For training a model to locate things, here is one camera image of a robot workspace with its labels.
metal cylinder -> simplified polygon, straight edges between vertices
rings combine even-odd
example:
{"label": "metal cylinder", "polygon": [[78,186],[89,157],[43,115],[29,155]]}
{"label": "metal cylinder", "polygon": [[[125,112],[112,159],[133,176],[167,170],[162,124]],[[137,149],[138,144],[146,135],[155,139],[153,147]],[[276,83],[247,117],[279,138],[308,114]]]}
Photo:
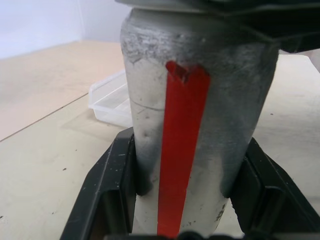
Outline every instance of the metal cylinder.
{"label": "metal cylinder", "polygon": [[160,224],[166,63],[200,65],[210,76],[179,227],[210,235],[218,226],[258,122],[278,46],[204,13],[143,9],[131,11],[120,39],[142,195],[136,201],[135,217],[147,234],[157,233]]}

red plastic tab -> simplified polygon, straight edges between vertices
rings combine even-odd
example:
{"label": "red plastic tab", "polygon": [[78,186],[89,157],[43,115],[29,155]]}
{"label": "red plastic tab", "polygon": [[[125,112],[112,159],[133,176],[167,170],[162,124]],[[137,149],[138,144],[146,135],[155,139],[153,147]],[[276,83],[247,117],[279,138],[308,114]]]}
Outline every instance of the red plastic tab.
{"label": "red plastic tab", "polygon": [[179,233],[210,76],[174,61],[168,70],[158,195],[158,235]]}

black object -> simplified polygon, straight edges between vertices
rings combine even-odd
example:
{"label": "black object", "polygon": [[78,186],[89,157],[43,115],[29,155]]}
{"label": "black object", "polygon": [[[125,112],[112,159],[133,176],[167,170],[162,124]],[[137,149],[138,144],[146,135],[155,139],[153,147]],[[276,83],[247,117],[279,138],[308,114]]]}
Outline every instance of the black object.
{"label": "black object", "polygon": [[250,28],[289,53],[320,48],[320,0],[179,0]]}
{"label": "black object", "polygon": [[[136,151],[133,129],[120,132],[84,180],[61,240],[166,240],[129,236],[136,202]],[[320,217],[290,176],[252,139],[231,202],[244,240],[320,239]],[[177,240],[203,240],[184,232]],[[214,235],[209,240],[232,240]]]}
{"label": "black object", "polygon": [[136,150],[133,129],[121,131],[87,174],[61,240],[103,239],[132,231]]}

clear plastic container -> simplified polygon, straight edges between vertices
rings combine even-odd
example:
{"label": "clear plastic container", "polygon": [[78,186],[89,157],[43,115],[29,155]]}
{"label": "clear plastic container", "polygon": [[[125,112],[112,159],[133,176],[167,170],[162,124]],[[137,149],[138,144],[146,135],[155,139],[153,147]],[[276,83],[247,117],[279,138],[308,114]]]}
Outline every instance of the clear plastic container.
{"label": "clear plastic container", "polygon": [[126,72],[124,70],[93,84],[89,89],[89,108],[103,122],[132,127]]}

white wall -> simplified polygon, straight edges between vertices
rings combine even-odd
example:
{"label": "white wall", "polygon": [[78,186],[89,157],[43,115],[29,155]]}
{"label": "white wall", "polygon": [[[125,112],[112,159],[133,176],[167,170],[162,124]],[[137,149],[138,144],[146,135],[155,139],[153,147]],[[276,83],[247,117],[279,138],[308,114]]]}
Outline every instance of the white wall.
{"label": "white wall", "polygon": [[120,29],[130,7],[115,0],[79,0],[84,39],[119,42]]}
{"label": "white wall", "polygon": [[114,0],[0,0],[0,59],[81,39],[119,42],[129,11]]}
{"label": "white wall", "polygon": [[80,19],[77,0],[0,0],[0,59],[78,41]]}

